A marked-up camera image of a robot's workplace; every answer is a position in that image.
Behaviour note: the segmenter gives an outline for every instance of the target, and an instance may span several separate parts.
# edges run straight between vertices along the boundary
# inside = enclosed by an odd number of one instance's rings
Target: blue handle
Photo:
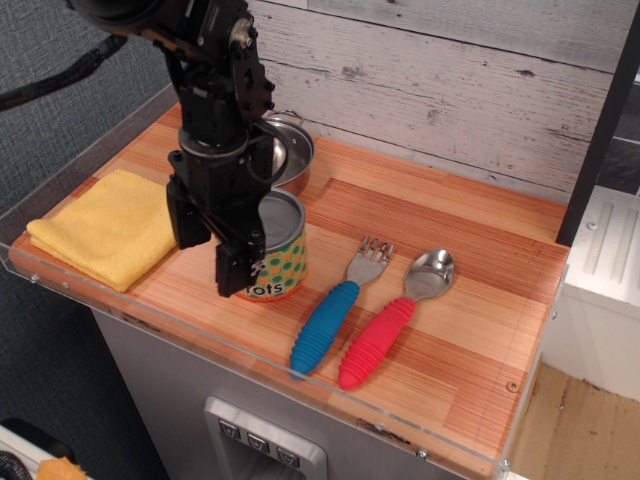
[[[291,369],[308,374],[322,361],[360,293],[360,286],[347,280],[333,287],[298,335],[291,351]]]

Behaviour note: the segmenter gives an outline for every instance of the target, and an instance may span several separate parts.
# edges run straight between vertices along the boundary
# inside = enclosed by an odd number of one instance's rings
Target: red handle
[[[353,341],[340,365],[340,388],[357,387],[375,372],[411,319],[416,302],[401,297],[389,303]]]

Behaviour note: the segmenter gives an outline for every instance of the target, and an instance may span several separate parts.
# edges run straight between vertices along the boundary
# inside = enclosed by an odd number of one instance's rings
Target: can
[[[271,302],[291,295],[307,274],[306,213],[293,194],[273,188],[258,207],[265,232],[265,268],[256,284],[237,293],[254,302]]]

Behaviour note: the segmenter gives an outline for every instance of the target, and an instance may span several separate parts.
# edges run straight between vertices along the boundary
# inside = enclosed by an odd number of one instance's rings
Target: spoon bowl
[[[453,280],[455,262],[446,250],[432,250],[418,258],[405,278],[407,297],[415,302],[435,298],[447,291]]]

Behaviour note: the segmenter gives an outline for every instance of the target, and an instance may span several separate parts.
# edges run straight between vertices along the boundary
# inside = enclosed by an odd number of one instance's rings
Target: wooden floor
[[[529,480],[640,479],[640,403],[542,365],[511,465]]]

